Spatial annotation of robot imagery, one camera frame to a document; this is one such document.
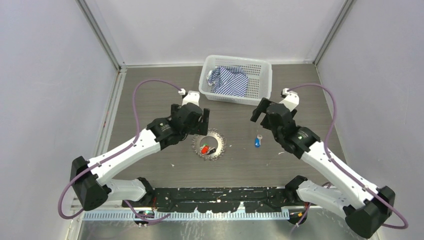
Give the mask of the silver key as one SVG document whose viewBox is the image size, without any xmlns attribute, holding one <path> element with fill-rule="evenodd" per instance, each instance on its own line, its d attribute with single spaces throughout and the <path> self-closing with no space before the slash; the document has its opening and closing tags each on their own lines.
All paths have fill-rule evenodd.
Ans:
<svg viewBox="0 0 424 240">
<path fill-rule="evenodd" d="M 262 135 L 260 135 L 260 134 L 258 134 L 258 135 L 257 135 L 257 137 L 256 137 L 256 139 L 257 139 L 257 141 L 256 141 L 256 145 L 257 145 L 258 147 L 260 147 L 260 146 L 262 145 L 262 139 L 263 139 L 263 136 L 262 136 Z"/>
</svg>

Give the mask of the red key tag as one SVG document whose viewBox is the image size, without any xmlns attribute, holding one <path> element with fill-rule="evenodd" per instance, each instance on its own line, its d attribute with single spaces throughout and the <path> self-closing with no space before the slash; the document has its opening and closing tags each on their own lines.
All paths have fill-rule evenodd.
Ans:
<svg viewBox="0 0 424 240">
<path fill-rule="evenodd" d="M 206 154 L 207 154 L 207 152 L 209 151 L 209 149 L 210 149 L 210 147 L 202 147 L 202 148 L 200 149 L 200 153 L 201 153 L 202 155 L 206 155 Z"/>
</svg>

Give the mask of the black key tag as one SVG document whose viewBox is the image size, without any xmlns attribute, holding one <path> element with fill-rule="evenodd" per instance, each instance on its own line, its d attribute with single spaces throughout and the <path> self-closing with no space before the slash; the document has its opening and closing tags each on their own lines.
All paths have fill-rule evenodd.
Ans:
<svg viewBox="0 0 424 240">
<path fill-rule="evenodd" d="M 211 155 L 216 152 L 216 148 L 210 148 L 207 152 L 207 155 Z"/>
</svg>

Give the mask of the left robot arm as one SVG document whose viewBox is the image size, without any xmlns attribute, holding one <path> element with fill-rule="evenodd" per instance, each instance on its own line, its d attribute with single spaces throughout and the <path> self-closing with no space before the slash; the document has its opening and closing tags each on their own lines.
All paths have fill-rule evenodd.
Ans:
<svg viewBox="0 0 424 240">
<path fill-rule="evenodd" d="M 142 177 L 119 180 L 115 176 L 137 161 L 184 141 L 189 135 L 207 135 L 210 109 L 194 103 L 172 104 L 168 117 L 154 119 L 135 137 L 89 160 L 82 156 L 71 164 L 70 182 L 84 211 L 107 201 L 129 200 L 141 207 L 153 202 L 152 188 Z"/>
</svg>

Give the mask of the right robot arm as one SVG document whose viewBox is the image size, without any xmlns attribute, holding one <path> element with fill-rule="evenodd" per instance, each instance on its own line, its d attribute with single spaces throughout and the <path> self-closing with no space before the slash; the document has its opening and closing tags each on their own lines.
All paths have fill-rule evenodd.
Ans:
<svg viewBox="0 0 424 240">
<path fill-rule="evenodd" d="M 313 183 L 303 176 L 296 176 L 285 185 L 285 198 L 291 205 L 302 201 L 318 205 L 343 218 L 357 235 L 369 239 L 392 215 L 381 201 L 390 206 L 396 194 L 389 187 L 378 187 L 354 172 L 332 152 L 325 152 L 324 142 L 313 131 L 296 125 L 296 110 L 290 110 L 282 102 L 262 98 L 252 112 L 256 122 L 265 114 L 261 126 L 272 132 L 274 140 L 288 153 L 312 166 L 334 185 L 334 189 Z"/>
</svg>

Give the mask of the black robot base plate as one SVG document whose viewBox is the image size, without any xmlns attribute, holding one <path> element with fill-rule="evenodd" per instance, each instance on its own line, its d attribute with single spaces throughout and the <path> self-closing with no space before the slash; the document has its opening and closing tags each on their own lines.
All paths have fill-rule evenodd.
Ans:
<svg viewBox="0 0 424 240">
<path fill-rule="evenodd" d="M 154 208 L 162 213 L 234 213 L 241 206 L 247 213 L 276 213 L 282 207 L 305 206 L 294 193 L 278 187 L 179 187 L 155 188 L 133 208 Z"/>
</svg>

